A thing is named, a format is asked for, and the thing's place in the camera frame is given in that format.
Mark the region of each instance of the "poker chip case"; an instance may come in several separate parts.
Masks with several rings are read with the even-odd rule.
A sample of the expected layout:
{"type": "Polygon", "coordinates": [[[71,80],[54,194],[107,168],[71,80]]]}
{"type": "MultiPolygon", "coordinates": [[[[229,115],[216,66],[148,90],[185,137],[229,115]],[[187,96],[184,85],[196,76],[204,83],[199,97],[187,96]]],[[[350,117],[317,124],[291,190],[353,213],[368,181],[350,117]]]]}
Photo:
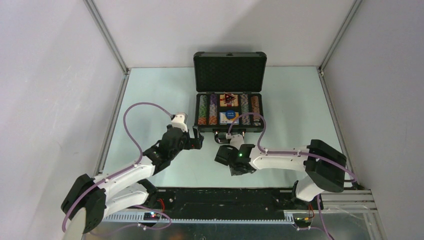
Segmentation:
{"type": "MultiPolygon", "coordinates": [[[[230,123],[246,112],[264,115],[262,90],[267,55],[263,52],[197,52],[193,57],[196,80],[194,125],[203,132],[227,132],[230,123]]],[[[258,116],[239,118],[233,133],[260,133],[258,116]]]]}

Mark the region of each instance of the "white wall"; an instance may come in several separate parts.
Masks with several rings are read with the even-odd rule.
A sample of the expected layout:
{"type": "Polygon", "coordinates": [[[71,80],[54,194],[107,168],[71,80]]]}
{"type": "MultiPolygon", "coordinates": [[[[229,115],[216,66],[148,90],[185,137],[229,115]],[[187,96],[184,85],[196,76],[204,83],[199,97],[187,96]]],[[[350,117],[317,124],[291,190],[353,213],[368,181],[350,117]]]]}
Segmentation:
{"type": "Polygon", "coordinates": [[[354,0],[97,0],[129,67],[191,67],[198,51],[318,66],[354,0]]]}
{"type": "Polygon", "coordinates": [[[82,0],[2,0],[0,33],[0,239],[61,239],[123,75],[82,0]]]}
{"type": "Polygon", "coordinates": [[[390,240],[424,230],[424,4],[364,1],[324,76],[390,240]]]}

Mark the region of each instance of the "aluminum frame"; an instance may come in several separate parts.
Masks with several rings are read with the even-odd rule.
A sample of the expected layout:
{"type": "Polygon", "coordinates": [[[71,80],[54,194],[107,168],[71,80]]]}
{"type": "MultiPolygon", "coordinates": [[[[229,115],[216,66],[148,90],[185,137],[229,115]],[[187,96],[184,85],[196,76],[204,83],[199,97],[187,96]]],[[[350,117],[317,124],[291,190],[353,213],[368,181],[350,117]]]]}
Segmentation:
{"type": "Polygon", "coordinates": [[[334,40],[332,41],[327,53],[325,54],[324,59],[322,60],[321,65],[319,65],[320,69],[325,69],[330,58],[332,57],[334,51],[337,48],[337,45],[339,44],[340,40],[342,39],[343,35],[346,32],[346,29],[351,24],[352,19],[356,15],[359,7],[361,6],[363,0],[355,0],[352,4],[352,6],[349,9],[349,12],[347,13],[346,17],[344,18],[343,23],[341,24],[340,28],[338,29],[337,34],[335,35],[334,40]]]}
{"type": "MultiPolygon", "coordinates": [[[[102,34],[105,42],[107,43],[110,51],[112,52],[114,58],[116,59],[117,63],[119,64],[122,72],[124,73],[124,77],[122,79],[121,86],[119,88],[118,96],[115,102],[115,105],[113,107],[113,114],[109,123],[108,131],[106,133],[106,136],[103,141],[103,146],[101,149],[100,157],[97,163],[97,167],[95,169],[94,174],[97,175],[103,171],[103,167],[106,162],[106,158],[108,155],[109,147],[111,144],[111,140],[113,137],[113,132],[115,130],[116,122],[118,120],[122,100],[124,97],[124,93],[126,90],[126,86],[128,83],[130,71],[127,65],[125,64],[125,61],[123,57],[121,56],[119,49],[113,40],[105,22],[103,21],[103,18],[94,3],[94,0],[84,0],[88,11],[93,17],[94,22],[96,23],[100,33],[102,34]]],[[[329,62],[330,58],[332,57],[335,49],[337,48],[338,43],[344,36],[346,29],[348,28],[349,24],[351,23],[352,19],[356,15],[361,3],[363,0],[355,0],[344,20],[342,25],[340,26],[340,29],[338,30],[333,42],[331,43],[331,46],[329,47],[324,59],[322,60],[322,63],[320,66],[317,66],[317,74],[319,76],[324,95],[327,101],[328,109],[331,114],[331,118],[334,123],[334,127],[336,130],[336,134],[338,137],[338,140],[340,142],[341,150],[343,154],[347,157],[347,167],[355,171],[355,166],[352,160],[349,158],[349,151],[346,147],[346,142],[343,137],[343,133],[339,124],[339,120],[337,117],[336,110],[334,108],[334,105],[331,100],[331,94],[327,87],[325,78],[324,78],[324,72],[323,70],[327,66],[327,63],[329,62]]],[[[323,199],[323,213],[349,213],[349,214],[356,214],[356,213],[362,213],[364,216],[364,221],[367,224],[367,229],[369,236],[372,240],[386,240],[387,237],[384,233],[381,219],[379,217],[376,204],[374,202],[373,195],[370,190],[345,190],[342,193],[331,193],[331,192],[324,192],[322,194],[323,199]]],[[[300,213],[306,213],[305,210],[293,210],[293,211],[287,211],[287,214],[300,214],[300,213]]]]}

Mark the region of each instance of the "white panel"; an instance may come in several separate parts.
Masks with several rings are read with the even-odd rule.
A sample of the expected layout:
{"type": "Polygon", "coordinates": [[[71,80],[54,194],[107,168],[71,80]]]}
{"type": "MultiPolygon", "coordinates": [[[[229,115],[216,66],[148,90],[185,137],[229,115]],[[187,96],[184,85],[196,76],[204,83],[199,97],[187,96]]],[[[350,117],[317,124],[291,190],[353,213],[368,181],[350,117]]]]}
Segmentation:
{"type": "MultiPolygon", "coordinates": [[[[140,156],[124,129],[123,115],[129,106],[153,102],[173,114],[185,112],[191,129],[196,94],[193,68],[132,69],[104,172],[114,172],[140,156]]],[[[340,151],[315,67],[267,67],[261,95],[267,120],[267,131],[261,142],[264,147],[287,149],[308,145],[311,139],[321,139],[340,151]]],[[[160,140],[170,123],[169,117],[153,106],[137,106],[127,115],[128,129],[143,150],[160,140]]],[[[245,142],[255,144],[259,135],[247,133],[245,142]]],[[[183,150],[168,168],[149,180],[158,187],[288,188],[306,175],[286,169],[262,169],[253,174],[231,176],[228,166],[214,161],[219,144],[214,141],[213,133],[204,133],[204,137],[201,150],[183,150]]]]}
{"type": "Polygon", "coordinates": [[[58,240],[123,76],[82,0],[3,0],[0,33],[0,238],[58,240]]]}
{"type": "Polygon", "coordinates": [[[422,240],[424,4],[364,1],[325,79],[390,240],[422,240]]]}
{"type": "Polygon", "coordinates": [[[129,67],[191,67],[198,51],[317,66],[353,0],[97,0],[129,67]]]}

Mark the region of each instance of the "black case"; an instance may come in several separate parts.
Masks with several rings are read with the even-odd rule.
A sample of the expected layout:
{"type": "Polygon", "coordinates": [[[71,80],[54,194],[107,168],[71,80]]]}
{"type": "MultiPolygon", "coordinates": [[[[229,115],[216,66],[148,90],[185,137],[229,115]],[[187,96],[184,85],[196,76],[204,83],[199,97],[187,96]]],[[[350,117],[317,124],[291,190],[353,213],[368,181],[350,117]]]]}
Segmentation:
{"type": "MultiPolygon", "coordinates": [[[[218,115],[220,109],[234,110],[241,114],[240,94],[249,94],[249,110],[252,109],[251,96],[259,98],[259,113],[264,116],[262,90],[264,80],[265,65],[267,55],[259,52],[196,52],[193,57],[194,72],[196,79],[196,114],[194,125],[202,132],[227,132],[228,125],[220,124],[218,116],[217,125],[198,125],[200,96],[207,96],[207,108],[209,109],[210,95],[218,95],[218,115]],[[221,107],[219,104],[219,94],[234,93],[239,94],[238,106],[221,107]]],[[[209,119],[209,111],[206,112],[206,119],[209,119]]],[[[253,116],[250,115],[251,125],[233,125],[233,133],[260,133],[264,129],[264,123],[260,126],[253,125],[253,116]]]]}

